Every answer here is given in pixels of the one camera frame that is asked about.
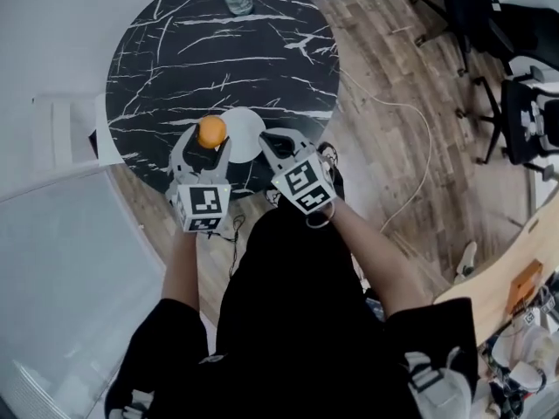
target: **orange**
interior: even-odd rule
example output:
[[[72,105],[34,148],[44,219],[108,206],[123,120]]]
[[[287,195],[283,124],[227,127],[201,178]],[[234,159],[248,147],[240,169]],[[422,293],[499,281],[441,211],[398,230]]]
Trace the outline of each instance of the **orange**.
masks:
[[[213,149],[224,142],[227,136],[227,126],[218,116],[206,116],[200,121],[198,143],[207,149]]]

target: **round table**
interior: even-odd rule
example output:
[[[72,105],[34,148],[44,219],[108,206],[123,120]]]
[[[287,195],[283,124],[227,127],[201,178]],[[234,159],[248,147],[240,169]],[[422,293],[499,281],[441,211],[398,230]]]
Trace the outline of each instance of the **round table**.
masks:
[[[205,115],[244,106],[266,128],[296,128],[318,141],[337,101],[339,67],[332,31],[310,0],[254,0],[242,17],[224,0],[155,0],[114,54],[109,129],[125,163],[164,193],[171,149]],[[187,162],[199,170],[210,153],[195,151]],[[231,198],[264,189],[272,176],[261,151],[231,162]]]

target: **black office chair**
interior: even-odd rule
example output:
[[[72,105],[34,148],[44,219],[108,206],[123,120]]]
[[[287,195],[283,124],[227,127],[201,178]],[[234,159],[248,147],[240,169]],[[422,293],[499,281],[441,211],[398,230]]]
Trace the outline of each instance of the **black office chair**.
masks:
[[[549,8],[502,4],[493,20],[514,45],[514,53],[495,56],[504,63],[526,56],[559,70],[559,13]]]
[[[411,4],[419,0],[410,0]],[[437,14],[448,26],[443,32],[428,37],[426,34],[416,39],[420,47],[425,42],[437,38],[444,32],[451,31],[458,40],[464,68],[458,70],[459,76],[469,72],[467,54],[473,46],[479,52],[488,52],[496,58],[511,56],[514,46],[504,31],[495,22],[495,11],[492,0],[445,0],[446,10],[443,10],[431,0],[421,0]]]
[[[473,83],[485,87],[493,109],[493,117],[479,117],[493,124],[493,135],[485,160],[478,158],[477,163],[489,163],[503,133],[507,141],[503,153],[510,162],[541,172],[530,162],[538,155],[559,154],[559,93],[548,93],[515,80],[506,80],[501,88],[501,111],[487,80],[482,76]]]

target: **white sneaker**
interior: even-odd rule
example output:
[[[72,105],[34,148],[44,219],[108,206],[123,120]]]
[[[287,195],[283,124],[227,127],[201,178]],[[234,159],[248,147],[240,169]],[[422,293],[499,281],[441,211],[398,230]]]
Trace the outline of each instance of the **white sneaker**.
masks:
[[[474,241],[469,243],[464,249],[464,254],[460,263],[456,268],[456,278],[454,278],[454,284],[461,283],[469,277],[475,270],[473,267],[473,260],[475,259],[475,254],[478,252],[478,245]]]

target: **orange object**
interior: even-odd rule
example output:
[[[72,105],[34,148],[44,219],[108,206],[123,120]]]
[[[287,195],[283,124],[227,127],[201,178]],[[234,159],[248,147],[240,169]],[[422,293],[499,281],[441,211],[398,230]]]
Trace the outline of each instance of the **orange object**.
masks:
[[[523,303],[528,303],[538,290],[542,280],[543,264],[534,259],[510,285],[508,293],[507,313],[512,315]]]
[[[200,121],[198,143],[206,149],[213,149],[224,142],[227,136],[227,126],[218,116],[206,116]]]

